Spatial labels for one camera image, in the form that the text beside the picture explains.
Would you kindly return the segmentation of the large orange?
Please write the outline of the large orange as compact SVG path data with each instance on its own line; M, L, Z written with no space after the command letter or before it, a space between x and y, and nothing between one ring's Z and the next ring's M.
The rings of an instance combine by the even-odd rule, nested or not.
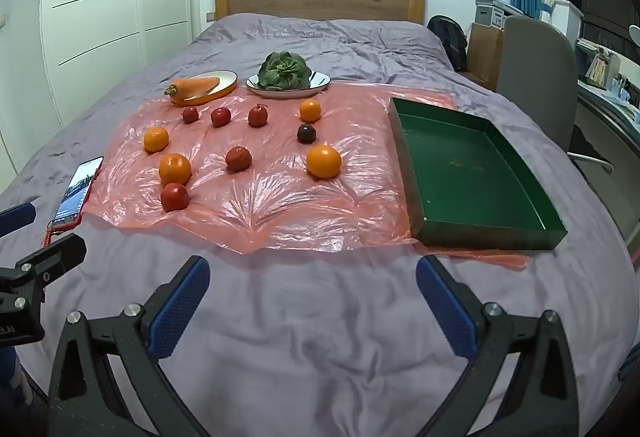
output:
M306 170L319 179L331 179L341 173L342 157L333 147L318 145L306 157Z
M160 158L158 175L160 175L160 183L163 186L169 184L185 185L192 175L191 164L180 153L167 153Z

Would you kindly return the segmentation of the small red fruit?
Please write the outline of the small red fruit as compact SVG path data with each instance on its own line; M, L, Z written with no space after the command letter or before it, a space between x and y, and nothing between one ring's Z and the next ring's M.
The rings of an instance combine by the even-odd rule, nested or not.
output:
M181 115L184 124L192 124L200 118L200 112L195 107L184 108Z

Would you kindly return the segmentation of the red apple with stem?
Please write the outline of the red apple with stem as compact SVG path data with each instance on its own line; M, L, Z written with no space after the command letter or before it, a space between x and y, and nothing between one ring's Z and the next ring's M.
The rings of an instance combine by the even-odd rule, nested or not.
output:
M259 128L268 123L268 118L268 107L264 104L257 104L248 112L247 123L250 124L251 127Z

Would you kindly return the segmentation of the dark purple plum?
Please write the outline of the dark purple plum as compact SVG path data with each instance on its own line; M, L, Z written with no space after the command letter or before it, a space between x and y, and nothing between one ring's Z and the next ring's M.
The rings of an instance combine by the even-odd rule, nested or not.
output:
M317 138L317 131L310 124L302 124L298 127L296 138L301 144L312 144Z

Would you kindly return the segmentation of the small orange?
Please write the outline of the small orange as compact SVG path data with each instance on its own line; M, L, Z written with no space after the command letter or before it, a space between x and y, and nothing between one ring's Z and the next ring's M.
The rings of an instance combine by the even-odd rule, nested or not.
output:
M316 99L306 99L298 109L299 119L304 123L314 123L321 119L322 109Z

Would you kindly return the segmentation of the smartphone in red case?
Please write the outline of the smartphone in red case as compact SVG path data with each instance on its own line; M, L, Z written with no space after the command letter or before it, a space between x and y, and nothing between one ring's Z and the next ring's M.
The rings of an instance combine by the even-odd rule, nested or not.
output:
M80 163L73 174L56 210L50 227L54 232L75 228L81 221L82 209L98 176L104 157Z

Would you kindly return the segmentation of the orange carrot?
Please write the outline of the orange carrot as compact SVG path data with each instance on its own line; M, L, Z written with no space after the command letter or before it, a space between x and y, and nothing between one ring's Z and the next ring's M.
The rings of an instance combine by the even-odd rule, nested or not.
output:
M213 78L178 79L165 88L164 94L172 99L184 100L205 95L219 84L217 76Z

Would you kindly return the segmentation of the green metal tray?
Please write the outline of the green metal tray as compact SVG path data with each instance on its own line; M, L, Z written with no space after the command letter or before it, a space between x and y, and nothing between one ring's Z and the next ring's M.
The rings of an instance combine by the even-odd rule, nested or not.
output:
M411 235L447 249L552 251L567 230L544 187L488 119L390 101Z

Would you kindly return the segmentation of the white wardrobe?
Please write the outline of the white wardrobe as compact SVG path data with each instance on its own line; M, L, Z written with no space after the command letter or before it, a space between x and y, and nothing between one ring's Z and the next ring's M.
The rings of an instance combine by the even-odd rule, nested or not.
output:
M116 84L192 40L189 0L1 0L1 183Z

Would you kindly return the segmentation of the orange rimmed plate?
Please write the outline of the orange rimmed plate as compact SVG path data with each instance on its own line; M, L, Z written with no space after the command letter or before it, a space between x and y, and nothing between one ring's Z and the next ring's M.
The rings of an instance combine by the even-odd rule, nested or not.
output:
M238 75L236 75L236 73L233 71L226 70L207 72L191 76L191 78L213 78L214 76L217 76L217 78L219 79L219 84L212 90L209 90L209 92L205 95L184 100L172 99L169 96L168 97L171 102L177 107L195 107L204 105L206 104L206 102L212 101L214 99L227 96L232 92L232 90L235 89L236 84L238 84Z

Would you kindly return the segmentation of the white desk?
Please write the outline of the white desk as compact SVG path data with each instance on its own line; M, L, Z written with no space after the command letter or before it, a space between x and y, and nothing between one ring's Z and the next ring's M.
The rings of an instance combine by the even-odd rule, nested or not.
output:
M623 238L639 235L639 66L581 38L576 124L613 171L582 165Z

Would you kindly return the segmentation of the green leafy cabbage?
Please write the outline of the green leafy cabbage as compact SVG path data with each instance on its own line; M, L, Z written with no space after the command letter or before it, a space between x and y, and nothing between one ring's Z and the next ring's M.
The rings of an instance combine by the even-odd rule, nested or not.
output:
M302 56L290 52L273 52L258 72L258 87L263 90L306 90L311 70Z

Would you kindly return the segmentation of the pink plastic sheet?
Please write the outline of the pink plastic sheet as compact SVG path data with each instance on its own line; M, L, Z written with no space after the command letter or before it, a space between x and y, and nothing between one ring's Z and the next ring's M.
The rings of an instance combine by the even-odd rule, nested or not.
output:
M146 101L116 128L86 211L119 229L175 226L239 253L408 244L407 203L388 118L396 97L446 109L456 105L444 92L383 84L335 82L319 96L318 140L342 157L340 175L330 180L306 171L308 149L296 138L295 99L269 101L268 123L260 128L247 123L258 97L244 86L221 99L232 119L220 128L210 122L209 106L196 122L184 124L167 99ZM168 151L191 164L190 203L182 211L167 213L160 204L160 155L142 145L153 126L164 127ZM250 151L253 163L229 173L226 154L236 146Z

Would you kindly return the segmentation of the white patterned plate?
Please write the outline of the white patterned plate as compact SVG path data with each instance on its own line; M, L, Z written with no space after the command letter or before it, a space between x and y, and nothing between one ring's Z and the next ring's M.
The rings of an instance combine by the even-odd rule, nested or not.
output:
M322 92L331 83L328 75L318 71L312 71L309 87L304 90L263 90L257 86L258 75L254 74L245 81L245 86L257 96L267 99L297 99L309 98Z

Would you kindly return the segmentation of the grey office chair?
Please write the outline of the grey office chair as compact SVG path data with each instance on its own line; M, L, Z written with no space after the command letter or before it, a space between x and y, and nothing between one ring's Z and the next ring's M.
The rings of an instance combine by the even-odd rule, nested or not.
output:
M589 149L570 149L578 102L574 49L550 24L512 16L503 28L496 92L525 112L570 159L597 164L611 175L614 165Z

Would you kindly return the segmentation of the wooden nightstand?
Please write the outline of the wooden nightstand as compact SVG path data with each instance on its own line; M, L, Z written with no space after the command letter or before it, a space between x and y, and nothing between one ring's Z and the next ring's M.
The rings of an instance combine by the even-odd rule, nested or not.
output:
M466 52L468 63L462 74L488 90L495 90L500 72L503 39L503 30L473 23Z

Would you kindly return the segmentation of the black backpack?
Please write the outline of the black backpack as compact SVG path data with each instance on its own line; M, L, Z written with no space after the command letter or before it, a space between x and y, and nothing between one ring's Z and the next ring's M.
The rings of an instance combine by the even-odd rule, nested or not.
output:
M449 17L437 15L428 20L427 29L439 38L454 71L468 70L468 41L460 24Z

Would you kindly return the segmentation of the grey storage box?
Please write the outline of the grey storage box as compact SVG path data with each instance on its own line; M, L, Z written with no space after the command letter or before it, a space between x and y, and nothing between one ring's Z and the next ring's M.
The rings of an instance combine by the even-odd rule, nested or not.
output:
M474 22L481 26L502 30L508 18L522 15L518 8L500 0L475 0Z

